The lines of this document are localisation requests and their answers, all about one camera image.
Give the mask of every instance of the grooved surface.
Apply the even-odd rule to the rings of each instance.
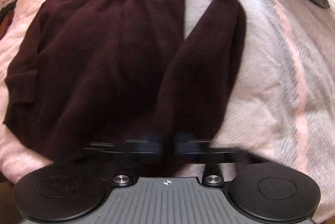
[[[72,224],[256,224],[236,211],[219,189],[196,178],[140,178],[112,191],[95,212]],[[312,224],[304,221],[301,224]]]

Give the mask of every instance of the black device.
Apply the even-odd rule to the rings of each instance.
[[[22,224],[311,224],[320,189],[307,175],[240,148],[210,148],[208,141],[179,138],[181,159],[205,164],[197,177],[145,177],[145,165],[159,162],[162,146],[128,140],[123,146],[91,143],[66,163],[24,176],[14,200]],[[100,174],[94,167],[124,163]],[[220,163],[235,163],[237,176],[225,182]]]

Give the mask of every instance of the sweater cuff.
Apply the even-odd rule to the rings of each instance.
[[[5,79],[9,90],[9,105],[33,103],[37,70],[8,75]]]

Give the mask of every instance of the crosshair symbol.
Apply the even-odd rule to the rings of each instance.
[[[162,183],[165,184],[166,186],[169,186],[173,182],[167,179],[167,180],[163,181]]]

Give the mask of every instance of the brown sweater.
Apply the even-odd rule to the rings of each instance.
[[[184,14],[185,0],[47,0],[9,65],[4,123],[52,160],[146,132],[166,142],[177,132],[213,138],[245,15],[237,0],[213,0],[184,39]]]

